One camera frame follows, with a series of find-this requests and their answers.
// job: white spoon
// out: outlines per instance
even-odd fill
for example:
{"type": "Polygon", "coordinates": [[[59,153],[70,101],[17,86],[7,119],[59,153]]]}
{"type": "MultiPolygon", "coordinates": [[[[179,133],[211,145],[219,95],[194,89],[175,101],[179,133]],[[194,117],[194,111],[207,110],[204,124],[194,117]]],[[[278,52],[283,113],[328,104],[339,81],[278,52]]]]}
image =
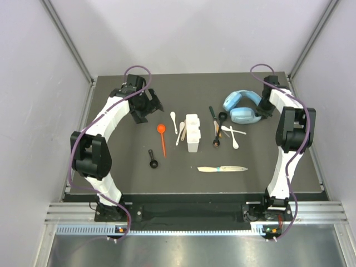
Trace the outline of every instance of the white spoon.
{"type": "Polygon", "coordinates": [[[231,131],[231,135],[233,136],[233,148],[234,149],[238,149],[239,148],[239,144],[235,140],[234,130],[233,130],[232,126],[230,126],[230,131],[231,131]]]}
{"type": "Polygon", "coordinates": [[[185,123],[182,121],[182,122],[179,124],[179,134],[178,134],[176,146],[177,146],[178,143],[179,143],[179,137],[180,137],[180,134],[183,132],[184,126],[185,126],[185,123]]]}
{"type": "Polygon", "coordinates": [[[223,131],[229,131],[229,132],[238,132],[239,134],[243,134],[243,135],[246,135],[246,132],[241,132],[241,131],[236,131],[236,130],[232,130],[232,126],[230,126],[230,129],[229,128],[227,128],[226,126],[224,126],[224,125],[222,125],[222,127],[221,127],[221,129],[223,130],[223,131]]]}
{"type": "Polygon", "coordinates": [[[172,118],[173,124],[174,124],[174,131],[176,132],[176,135],[177,135],[178,131],[177,131],[177,126],[176,126],[176,113],[174,111],[171,112],[171,118],[172,118]]]}

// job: blue headphones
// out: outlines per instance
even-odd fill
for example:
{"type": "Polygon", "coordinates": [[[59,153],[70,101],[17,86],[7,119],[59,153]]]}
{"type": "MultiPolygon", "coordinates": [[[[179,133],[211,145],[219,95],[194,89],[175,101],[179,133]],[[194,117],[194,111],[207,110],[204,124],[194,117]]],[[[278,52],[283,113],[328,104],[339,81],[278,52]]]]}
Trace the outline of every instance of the blue headphones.
{"type": "Polygon", "coordinates": [[[241,100],[242,97],[248,97],[256,106],[261,101],[261,97],[253,92],[247,90],[240,90],[232,92],[225,99],[223,108],[225,111],[230,112],[231,120],[239,124],[256,123],[261,120],[261,116],[256,116],[255,111],[249,107],[237,107],[234,108],[241,100]]]}

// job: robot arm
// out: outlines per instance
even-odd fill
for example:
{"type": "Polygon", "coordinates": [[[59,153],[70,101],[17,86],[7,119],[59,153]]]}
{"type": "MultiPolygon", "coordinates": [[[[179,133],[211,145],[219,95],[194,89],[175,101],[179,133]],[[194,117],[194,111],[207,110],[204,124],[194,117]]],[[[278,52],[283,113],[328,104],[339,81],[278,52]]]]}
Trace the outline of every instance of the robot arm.
{"type": "MultiPolygon", "coordinates": [[[[112,132],[128,113],[131,113],[136,123],[142,123],[147,122],[145,116],[148,114],[158,109],[163,111],[163,106],[153,89],[149,89],[151,100],[143,92],[115,105],[125,96],[142,89],[144,84],[146,84],[144,78],[137,75],[128,75],[126,83],[110,93],[104,108],[96,118],[103,114],[104,116],[86,131],[75,152],[72,168],[90,182],[94,189],[101,192],[98,197],[102,205],[115,206],[104,199],[102,195],[116,203],[122,201],[121,191],[116,187],[110,174],[112,160],[107,143],[112,132]]],[[[71,149],[73,149],[79,134],[80,132],[72,134],[71,149]]]]}
{"type": "MultiPolygon", "coordinates": [[[[264,80],[277,86],[279,84],[277,76],[268,76],[264,80]]],[[[275,108],[281,114],[276,131],[278,160],[272,181],[266,189],[264,198],[264,210],[268,212],[284,212],[288,207],[289,188],[285,168],[300,147],[306,134],[305,111],[300,103],[294,101],[288,95],[291,95],[291,92],[287,88],[281,87],[280,91],[278,91],[265,85],[262,100],[256,109],[257,113],[261,114],[263,118],[271,116],[275,108]]],[[[290,182],[306,148],[313,143],[316,111],[313,108],[308,108],[308,112],[310,116],[308,142],[301,153],[288,166],[290,182]]]]}

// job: white container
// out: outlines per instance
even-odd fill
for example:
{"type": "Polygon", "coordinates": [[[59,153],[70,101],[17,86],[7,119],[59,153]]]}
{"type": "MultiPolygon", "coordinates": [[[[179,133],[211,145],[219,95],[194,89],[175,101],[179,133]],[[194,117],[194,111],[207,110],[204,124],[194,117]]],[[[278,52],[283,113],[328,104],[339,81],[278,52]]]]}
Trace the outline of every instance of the white container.
{"type": "Polygon", "coordinates": [[[200,141],[200,120],[197,114],[186,115],[188,152],[197,152],[200,141]]]}

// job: white wall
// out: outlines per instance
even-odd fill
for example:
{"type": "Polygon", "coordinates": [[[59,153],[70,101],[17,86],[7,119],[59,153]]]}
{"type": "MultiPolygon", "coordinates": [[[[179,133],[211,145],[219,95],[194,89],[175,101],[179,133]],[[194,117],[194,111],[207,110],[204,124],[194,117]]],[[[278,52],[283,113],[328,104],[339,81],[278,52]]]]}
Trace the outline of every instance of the white wall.
{"type": "Polygon", "coordinates": [[[342,0],[295,78],[317,110],[314,146],[332,197],[356,236],[356,1],[342,0]]]}
{"type": "Polygon", "coordinates": [[[52,0],[92,75],[291,71],[329,0],[52,0]]]}
{"type": "Polygon", "coordinates": [[[88,82],[38,0],[0,7],[0,266],[31,266],[88,82]]]}

